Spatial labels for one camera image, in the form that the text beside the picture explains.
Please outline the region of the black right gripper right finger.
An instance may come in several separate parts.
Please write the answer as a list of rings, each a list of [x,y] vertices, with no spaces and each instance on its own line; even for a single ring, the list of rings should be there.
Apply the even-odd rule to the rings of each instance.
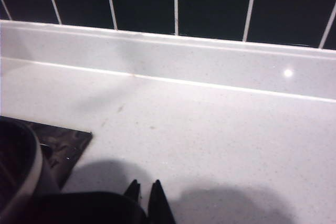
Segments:
[[[159,180],[152,184],[148,202],[148,220],[155,224],[176,223],[165,192]]]

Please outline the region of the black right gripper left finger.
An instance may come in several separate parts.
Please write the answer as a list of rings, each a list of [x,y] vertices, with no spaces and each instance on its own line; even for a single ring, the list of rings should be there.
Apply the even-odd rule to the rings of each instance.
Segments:
[[[141,188],[140,183],[136,179],[134,179],[123,195],[138,203],[140,199],[140,188]]]

